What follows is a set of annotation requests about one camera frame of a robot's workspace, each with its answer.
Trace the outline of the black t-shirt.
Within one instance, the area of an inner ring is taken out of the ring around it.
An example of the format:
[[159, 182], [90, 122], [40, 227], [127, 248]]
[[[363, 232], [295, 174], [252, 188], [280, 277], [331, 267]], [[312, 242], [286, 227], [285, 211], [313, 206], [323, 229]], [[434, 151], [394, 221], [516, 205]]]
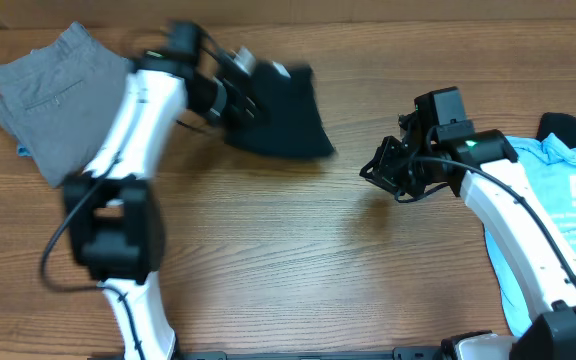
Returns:
[[317, 159], [334, 154], [324, 131], [307, 64], [284, 67], [260, 62], [252, 72], [252, 100], [259, 112], [251, 125], [225, 133], [226, 144], [258, 155]]

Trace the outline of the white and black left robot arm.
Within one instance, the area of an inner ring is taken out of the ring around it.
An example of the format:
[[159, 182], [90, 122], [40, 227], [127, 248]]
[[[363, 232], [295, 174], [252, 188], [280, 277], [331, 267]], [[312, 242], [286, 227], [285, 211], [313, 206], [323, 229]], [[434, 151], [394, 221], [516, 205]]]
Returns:
[[229, 52], [193, 22], [176, 22], [166, 44], [130, 62], [110, 131], [82, 174], [63, 188], [75, 262], [104, 294], [124, 342], [123, 359], [179, 359], [178, 338], [161, 297], [165, 231], [152, 188], [171, 130], [194, 111], [212, 126], [249, 124], [258, 113], [241, 85], [256, 65], [247, 49]]

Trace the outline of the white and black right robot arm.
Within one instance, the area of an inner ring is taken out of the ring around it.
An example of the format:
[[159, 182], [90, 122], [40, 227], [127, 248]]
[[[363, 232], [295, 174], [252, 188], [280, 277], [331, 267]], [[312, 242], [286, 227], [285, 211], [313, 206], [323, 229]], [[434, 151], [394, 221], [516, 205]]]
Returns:
[[456, 87], [414, 100], [361, 169], [399, 203], [450, 188], [490, 231], [515, 276], [531, 324], [519, 336], [471, 332], [443, 340], [433, 359], [576, 359], [576, 255], [534, 194], [499, 130], [478, 132]]

